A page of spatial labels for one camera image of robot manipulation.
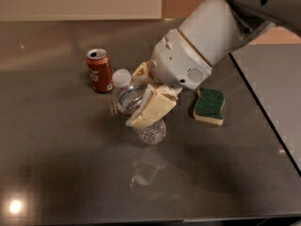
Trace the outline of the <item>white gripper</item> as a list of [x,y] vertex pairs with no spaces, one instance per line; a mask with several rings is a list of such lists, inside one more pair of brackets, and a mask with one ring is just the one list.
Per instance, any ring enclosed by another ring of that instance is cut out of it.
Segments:
[[[150,62],[142,62],[133,72],[135,82],[148,86],[140,107],[126,121],[126,125],[138,129],[153,125],[175,107],[181,87],[197,89],[211,74],[212,67],[179,30],[169,30],[155,45]],[[154,76],[167,85],[152,85],[156,83]]]

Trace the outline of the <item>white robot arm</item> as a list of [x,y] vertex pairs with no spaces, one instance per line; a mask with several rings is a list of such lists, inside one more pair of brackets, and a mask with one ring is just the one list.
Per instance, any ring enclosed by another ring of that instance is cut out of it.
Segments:
[[183,88],[197,89],[221,58],[270,28],[279,25],[300,34],[300,13],[301,0],[204,0],[135,70],[148,87],[126,124],[145,128],[161,120]]

